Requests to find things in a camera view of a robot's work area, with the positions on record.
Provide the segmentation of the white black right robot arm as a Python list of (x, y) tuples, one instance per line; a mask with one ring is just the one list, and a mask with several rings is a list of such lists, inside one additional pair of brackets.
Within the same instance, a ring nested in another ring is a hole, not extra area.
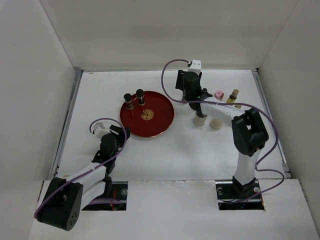
[(259, 111), (251, 107), (241, 110), (231, 105), (203, 103), (213, 95), (201, 87), (201, 74), (179, 70), (175, 88), (199, 118), (207, 115), (222, 121), (232, 129), (233, 143), (238, 150), (237, 168), (232, 177), (232, 192), (237, 199), (247, 197), (256, 182), (255, 164), (269, 135)]

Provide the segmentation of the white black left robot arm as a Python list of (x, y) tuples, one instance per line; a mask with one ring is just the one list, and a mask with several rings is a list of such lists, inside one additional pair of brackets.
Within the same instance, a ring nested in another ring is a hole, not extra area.
[(85, 208), (124, 206), (126, 196), (113, 188), (110, 174), (130, 137), (128, 127), (111, 125), (100, 139), (99, 150), (87, 167), (67, 178), (53, 178), (34, 218), (43, 224), (70, 231)]

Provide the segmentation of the pink-cap spice jar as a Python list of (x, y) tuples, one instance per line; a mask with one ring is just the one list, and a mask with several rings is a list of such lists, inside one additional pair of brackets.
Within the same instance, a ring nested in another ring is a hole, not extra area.
[(222, 90), (217, 90), (214, 93), (214, 97), (218, 100), (218, 101), (222, 101), (224, 98), (224, 92)]

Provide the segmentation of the back black-knob spice jar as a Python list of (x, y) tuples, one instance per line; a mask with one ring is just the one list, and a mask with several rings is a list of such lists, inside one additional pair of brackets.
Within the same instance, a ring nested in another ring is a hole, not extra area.
[(197, 126), (203, 126), (206, 122), (207, 115), (205, 114), (198, 114), (197, 112), (194, 115), (193, 123)]

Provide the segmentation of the red round tray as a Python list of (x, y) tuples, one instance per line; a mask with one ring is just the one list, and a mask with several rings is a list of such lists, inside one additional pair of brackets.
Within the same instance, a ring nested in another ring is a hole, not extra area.
[(122, 125), (140, 138), (153, 138), (164, 133), (173, 123), (175, 110), (171, 101), (156, 91), (144, 91), (145, 105), (140, 106), (136, 94), (131, 94), (134, 108), (127, 109), (125, 100), (119, 112)]

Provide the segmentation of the back yellow sauce bottle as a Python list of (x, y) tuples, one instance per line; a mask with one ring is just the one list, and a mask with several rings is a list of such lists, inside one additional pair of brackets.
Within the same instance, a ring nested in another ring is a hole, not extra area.
[(232, 91), (232, 93), (229, 95), (226, 103), (227, 104), (233, 104), (236, 102), (237, 96), (238, 96), (239, 90), (238, 89), (234, 89)]

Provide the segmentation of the yellow-cap spice jar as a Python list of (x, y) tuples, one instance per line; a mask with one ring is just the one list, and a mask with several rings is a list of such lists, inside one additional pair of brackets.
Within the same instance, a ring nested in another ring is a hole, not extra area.
[(220, 121), (219, 119), (212, 119), (210, 121), (210, 127), (215, 129), (215, 130), (219, 130), (223, 125), (223, 122)]

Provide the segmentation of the left metal table rail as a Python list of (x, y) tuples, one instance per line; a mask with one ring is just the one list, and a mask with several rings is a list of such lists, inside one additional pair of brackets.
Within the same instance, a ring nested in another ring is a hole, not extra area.
[(73, 80), (72, 90), (71, 90), (71, 94), (70, 94), (70, 98), (69, 98), (69, 102), (66, 110), (65, 119), (62, 126), (61, 135), (59, 137), (57, 149), (56, 149), (53, 163), (49, 172), (49, 176), (48, 176), (49, 179), (52, 179), (53, 177), (55, 177), (59, 171), (62, 154), (64, 151), (66, 138), (67, 138), (69, 127), (70, 127), (70, 122), (72, 119), (72, 114), (74, 111), (74, 107), (75, 107), (75, 103), (76, 103), (76, 99), (77, 99), (77, 95), (78, 95), (78, 91), (80, 88), (80, 83), (81, 83), (81, 79), (84, 71), (80, 67), (74, 67), (73, 69), (75, 71), (75, 78)]

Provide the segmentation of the metal table rail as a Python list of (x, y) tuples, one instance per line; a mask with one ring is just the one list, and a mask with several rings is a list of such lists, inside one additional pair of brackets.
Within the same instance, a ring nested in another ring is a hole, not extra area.
[(78, 91), (80, 88), (80, 83), (81, 83), (81, 79), (84, 71), (80, 67), (74, 67), (73, 69), (75, 71), (75, 78), (73, 80), (72, 90), (71, 90), (71, 94), (70, 94), (70, 98), (69, 98), (69, 102), (66, 110), (65, 119), (62, 126), (61, 135), (59, 137), (57, 149), (56, 149), (53, 163), (49, 172), (49, 176), (48, 176), (49, 179), (52, 179), (53, 177), (55, 177), (59, 171), (62, 154), (64, 151), (66, 138), (67, 138), (69, 127), (70, 127), (70, 122), (72, 119), (72, 114), (74, 111), (74, 107), (75, 107), (75, 103), (76, 103), (76, 99), (77, 99), (77, 95), (78, 95)]
[[(257, 90), (259, 92), (259, 96), (260, 96), (260, 99), (261, 99), (261, 102), (262, 102), (262, 105), (263, 105), (263, 109), (267, 113), (267, 115), (273, 120), (273, 117), (272, 117), (272, 114), (271, 114), (271, 111), (270, 111), (270, 108), (269, 108), (269, 105), (268, 105), (268, 102), (267, 102), (267, 98), (266, 98), (266, 95), (264, 93), (263, 86), (262, 86), (262, 83), (261, 83), (261, 80), (260, 80), (259, 69), (258, 68), (256, 68), (255, 70), (252, 70), (252, 76), (254, 78)], [(285, 175), (285, 177), (287, 179), (291, 179), (292, 178), (292, 174), (291, 174), (291, 171), (289, 169), (289, 166), (288, 166), (288, 163), (287, 163), (287, 160), (286, 160), (286, 157), (285, 157), (281, 142), (279, 140), (278, 140), (276, 149), (277, 149), (276, 151), (279, 152), (280, 155), (281, 155), (282, 168), (284, 170), (284, 175)]]

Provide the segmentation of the right metal table rail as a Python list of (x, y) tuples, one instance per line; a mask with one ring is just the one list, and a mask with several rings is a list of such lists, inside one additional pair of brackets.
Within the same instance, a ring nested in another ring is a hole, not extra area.
[[(261, 80), (260, 80), (259, 69), (258, 68), (256, 68), (255, 70), (252, 70), (252, 76), (254, 78), (257, 90), (259, 92), (259, 96), (260, 96), (260, 99), (261, 99), (261, 102), (262, 102), (262, 105), (263, 105), (263, 109), (267, 113), (267, 115), (273, 120), (273, 117), (272, 117), (272, 114), (271, 114), (271, 111), (270, 111), (270, 108), (269, 108), (269, 105), (268, 105), (268, 102), (267, 102), (267, 98), (266, 98), (266, 95), (264, 93), (263, 86), (262, 86), (262, 83), (261, 83)], [(288, 166), (288, 163), (287, 163), (287, 160), (286, 160), (286, 157), (285, 157), (281, 142), (279, 140), (278, 140), (276, 149), (277, 149), (276, 151), (279, 152), (280, 155), (281, 155), (282, 168), (284, 170), (284, 175), (285, 175), (285, 177), (287, 179), (291, 179), (292, 178), (292, 174), (291, 174), (291, 171), (289, 169), (289, 166)]]

